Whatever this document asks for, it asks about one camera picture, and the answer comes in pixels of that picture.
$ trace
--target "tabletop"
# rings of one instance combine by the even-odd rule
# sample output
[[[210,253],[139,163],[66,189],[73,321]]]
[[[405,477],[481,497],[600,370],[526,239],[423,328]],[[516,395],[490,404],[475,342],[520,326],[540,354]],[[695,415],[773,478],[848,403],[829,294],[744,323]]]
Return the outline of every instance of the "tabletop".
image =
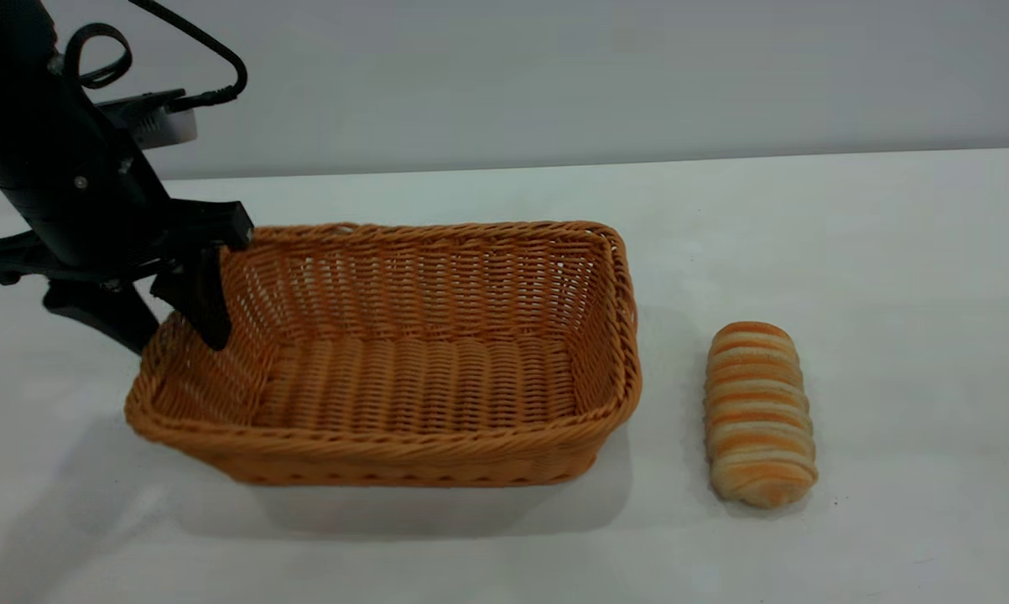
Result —
[[[562,485],[247,486],[133,435],[138,359],[25,278],[0,286],[0,603],[1009,602],[1009,149],[166,186],[259,225],[607,223],[642,401]],[[708,486],[704,359],[743,320],[807,376],[821,479],[780,511]]]

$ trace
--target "black wire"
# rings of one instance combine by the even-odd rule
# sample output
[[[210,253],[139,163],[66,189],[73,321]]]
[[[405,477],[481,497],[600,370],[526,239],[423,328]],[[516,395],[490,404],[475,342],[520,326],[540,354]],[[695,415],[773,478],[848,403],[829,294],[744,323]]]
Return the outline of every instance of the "black wire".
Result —
[[[124,46],[124,53],[116,62],[80,76],[79,62],[83,54],[83,46],[91,37],[112,37],[120,42],[121,46]],[[127,38],[124,37],[124,34],[111,24],[104,22],[85,24],[72,34],[72,38],[68,39],[68,45],[64,49],[64,77],[72,83],[83,88],[90,88],[92,91],[105,88],[116,80],[120,80],[120,77],[124,76],[129,69],[132,69],[132,47],[127,44]]]
[[[194,37],[202,45],[206,46],[206,48],[220,54],[221,57],[224,57],[226,62],[236,69],[236,84],[225,86],[220,91],[210,91],[201,93],[201,95],[195,95],[194,97],[185,97],[172,101],[170,106],[167,106],[170,111],[177,112],[189,110],[189,108],[194,107],[219,106],[221,103],[228,103],[228,101],[235,100],[239,96],[239,93],[243,92],[243,89],[246,88],[246,66],[243,65],[242,58],[239,58],[238,54],[229,49],[228,46],[221,44],[221,42],[218,42],[209,33],[198,29],[195,23],[189,22],[189,20],[167,10],[167,8],[162,7],[157,2],[154,2],[154,0],[128,1],[135,4],[136,7],[142,8],[143,11],[147,11],[151,15],[163,20],[163,22],[172,24],[173,27],[177,27],[177,29],[190,35],[190,37]]]

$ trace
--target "rectangular basket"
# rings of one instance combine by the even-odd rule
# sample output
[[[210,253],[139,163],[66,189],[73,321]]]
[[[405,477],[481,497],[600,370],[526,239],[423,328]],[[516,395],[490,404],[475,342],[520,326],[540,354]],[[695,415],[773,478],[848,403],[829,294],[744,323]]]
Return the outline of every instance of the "rectangular basket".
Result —
[[[597,223],[259,228],[221,279],[228,347],[172,314],[125,413],[237,481],[568,481],[639,401],[624,242]]]

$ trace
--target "bread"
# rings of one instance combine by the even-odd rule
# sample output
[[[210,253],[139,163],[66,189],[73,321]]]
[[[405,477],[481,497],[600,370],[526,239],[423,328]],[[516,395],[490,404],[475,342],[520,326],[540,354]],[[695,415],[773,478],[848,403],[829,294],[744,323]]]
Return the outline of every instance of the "bread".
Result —
[[[708,348],[704,428],[712,486],[723,498],[779,507],[817,481],[810,401],[783,329],[736,322]]]

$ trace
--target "white wall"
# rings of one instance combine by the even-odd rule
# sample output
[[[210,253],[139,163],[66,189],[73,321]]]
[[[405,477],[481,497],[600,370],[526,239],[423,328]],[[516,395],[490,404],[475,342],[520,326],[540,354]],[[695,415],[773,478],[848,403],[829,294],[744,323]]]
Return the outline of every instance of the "white wall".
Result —
[[[166,176],[1009,145],[1009,0],[162,2],[251,73]],[[99,99],[231,80],[122,0],[45,4],[131,39]]]

